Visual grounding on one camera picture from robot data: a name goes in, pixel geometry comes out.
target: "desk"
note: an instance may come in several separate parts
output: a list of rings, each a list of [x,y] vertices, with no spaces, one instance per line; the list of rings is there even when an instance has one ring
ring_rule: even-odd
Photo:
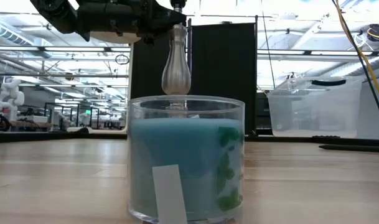
[[[11,124],[11,132],[17,132],[19,131],[19,128],[21,127],[28,127],[28,128],[36,128],[36,129],[43,129],[44,131],[47,131],[49,128],[53,126],[51,123],[45,123],[45,122],[38,122],[38,123],[31,123],[27,121],[10,121]]]
[[[132,224],[126,141],[0,144],[0,224]],[[379,154],[247,142],[244,224],[379,223]]]

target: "metal bulb-shaped object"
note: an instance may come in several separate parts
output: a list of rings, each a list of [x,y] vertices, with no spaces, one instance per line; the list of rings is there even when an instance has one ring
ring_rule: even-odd
[[[185,59],[187,29],[181,24],[169,31],[170,54],[164,67],[162,89],[167,95],[186,95],[190,90],[190,71]]]

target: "glass rim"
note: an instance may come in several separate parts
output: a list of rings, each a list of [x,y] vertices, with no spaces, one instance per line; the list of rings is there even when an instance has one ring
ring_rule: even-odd
[[[228,103],[236,105],[235,108],[224,109],[224,110],[172,110],[172,109],[153,109],[153,108],[144,108],[138,106],[138,103],[150,102],[150,101],[160,101],[160,100],[192,100],[192,101],[211,101],[219,103]],[[200,95],[161,95],[161,96],[145,96],[139,97],[128,101],[128,106],[136,109],[154,111],[154,112],[164,112],[164,113],[198,113],[198,114],[207,114],[207,113],[228,113],[236,110],[244,110],[245,103],[240,100],[234,100],[231,98],[219,97],[219,96],[200,96]]]

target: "black partition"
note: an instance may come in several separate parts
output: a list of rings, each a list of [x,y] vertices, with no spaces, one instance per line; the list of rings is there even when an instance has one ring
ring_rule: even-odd
[[[154,46],[143,41],[134,44],[131,73],[131,99],[143,96],[164,95],[162,76],[169,56],[167,35],[155,41]]]
[[[255,130],[255,24],[192,26],[192,95],[246,103],[245,131]]]

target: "green leaf pattern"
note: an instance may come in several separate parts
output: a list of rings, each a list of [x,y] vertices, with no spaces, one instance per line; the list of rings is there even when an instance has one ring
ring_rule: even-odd
[[[236,128],[219,127],[218,135],[221,147],[227,147],[230,141],[237,141],[242,146],[245,140],[245,135]],[[227,150],[234,151],[235,147],[230,146]],[[230,159],[228,152],[226,152],[221,156],[217,168],[217,194],[220,194],[224,190],[227,181],[235,176],[235,171],[229,165]],[[238,188],[235,188],[230,195],[218,198],[217,202],[221,211],[225,212],[239,206],[242,200],[243,196],[239,194]]]
[[[239,194],[238,188],[235,188],[232,190],[229,196],[220,197],[218,199],[218,206],[220,207],[221,211],[226,212],[239,206],[242,200],[243,197]]]

